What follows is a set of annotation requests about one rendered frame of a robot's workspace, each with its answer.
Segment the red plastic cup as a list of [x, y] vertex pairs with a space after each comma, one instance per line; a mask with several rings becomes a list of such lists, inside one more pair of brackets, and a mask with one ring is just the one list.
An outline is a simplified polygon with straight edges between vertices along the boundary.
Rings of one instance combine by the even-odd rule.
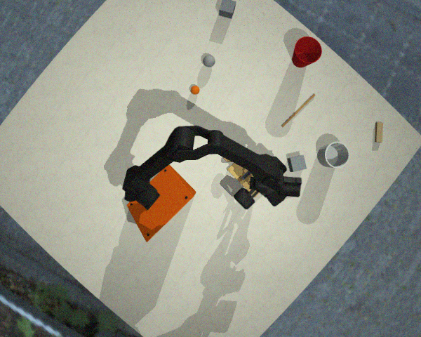
[[296, 42], [293, 51], [293, 64], [296, 67], [308, 66], [321, 57], [321, 45], [312, 37], [302, 37]]

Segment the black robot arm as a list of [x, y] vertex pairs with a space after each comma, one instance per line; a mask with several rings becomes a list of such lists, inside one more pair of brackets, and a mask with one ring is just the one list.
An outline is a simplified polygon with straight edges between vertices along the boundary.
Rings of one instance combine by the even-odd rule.
[[[208, 140], [208, 144], [193, 150], [195, 136]], [[285, 197], [299, 197], [302, 178], [283, 176], [283, 167], [276, 157], [257, 154], [219, 130], [208, 130], [200, 126], [177, 126], [169, 135], [165, 145], [140, 166], [128, 168], [122, 189], [126, 201], [138, 201], [147, 210], [161, 196], [150, 185], [150, 180], [172, 162], [197, 160], [208, 154], [218, 154], [249, 170], [250, 189], [265, 194], [273, 205], [280, 204]]]

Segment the brown ball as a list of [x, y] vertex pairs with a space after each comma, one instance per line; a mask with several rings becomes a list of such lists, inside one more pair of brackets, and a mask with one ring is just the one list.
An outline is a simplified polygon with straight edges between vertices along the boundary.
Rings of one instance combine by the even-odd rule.
[[191, 87], [191, 90], [190, 91], [193, 94], [197, 94], [199, 92], [199, 87], [198, 86], [193, 86], [193, 87]]

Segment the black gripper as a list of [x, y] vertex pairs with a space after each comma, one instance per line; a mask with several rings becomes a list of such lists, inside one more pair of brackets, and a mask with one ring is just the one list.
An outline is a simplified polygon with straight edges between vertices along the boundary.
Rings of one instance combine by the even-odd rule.
[[[285, 173], [287, 171], [287, 167], [280, 160], [279, 160], [279, 162], [280, 162], [280, 165], [283, 167], [283, 173]], [[248, 210], [252, 205], [254, 205], [254, 203], [255, 203], [254, 197], [259, 193], [258, 191], [257, 192], [255, 192], [255, 191], [257, 191], [257, 190], [251, 190], [249, 192], [247, 189], [241, 188], [234, 195], [234, 198], [235, 198], [235, 200], [238, 201], [238, 203], [240, 203], [240, 205], [242, 205], [242, 207], [245, 208], [245, 210]]]

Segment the grey ball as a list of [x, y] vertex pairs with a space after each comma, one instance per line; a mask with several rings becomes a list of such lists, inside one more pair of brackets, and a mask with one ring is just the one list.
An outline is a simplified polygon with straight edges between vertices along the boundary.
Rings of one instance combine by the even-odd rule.
[[207, 55], [203, 58], [203, 64], [207, 67], [212, 67], [215, 64], [215, 58], [211, 55]]

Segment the white mug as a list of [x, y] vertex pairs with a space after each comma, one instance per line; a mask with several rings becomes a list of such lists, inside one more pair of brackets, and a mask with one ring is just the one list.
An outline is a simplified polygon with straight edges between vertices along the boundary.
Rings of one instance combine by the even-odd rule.
[[349, 161], [349, 150], [344, 143], [336, 141], [322, 146], [317, 157], [322, 166], [338, 169]]

